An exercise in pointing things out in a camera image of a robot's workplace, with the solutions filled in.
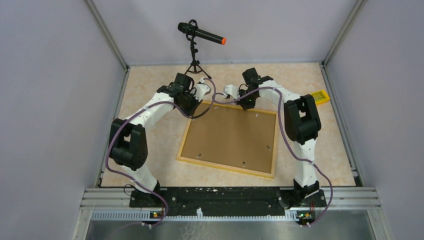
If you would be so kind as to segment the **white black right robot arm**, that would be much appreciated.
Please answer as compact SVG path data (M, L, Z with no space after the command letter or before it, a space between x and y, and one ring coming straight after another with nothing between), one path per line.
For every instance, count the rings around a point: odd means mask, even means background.
M256 69L242 73L246 89L239 89L237 101L244 110L255 107L257 98L265 98L277 106L278 123L283 129L285 142L292 141L290 153L297 160L293 179L293 200L299 206L307 206L320 190L315 170L315 147L318 132L322 128L314 98L310 94L299 95L284 88L270 76L260 76Z

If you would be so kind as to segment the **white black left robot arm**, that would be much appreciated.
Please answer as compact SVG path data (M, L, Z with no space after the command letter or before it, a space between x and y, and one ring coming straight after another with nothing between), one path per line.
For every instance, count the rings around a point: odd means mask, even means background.
M195 82L188 75L177 73L175 80L162 85L137 112L116 118L110 127L107 158L123 171L116 174L134 181L142 192L141 200L149 207L160 202L160 186L146 165L148 158L147 129L153 127L168 112L177 109L185 117L193 117L203 98L211 92L204 80Z

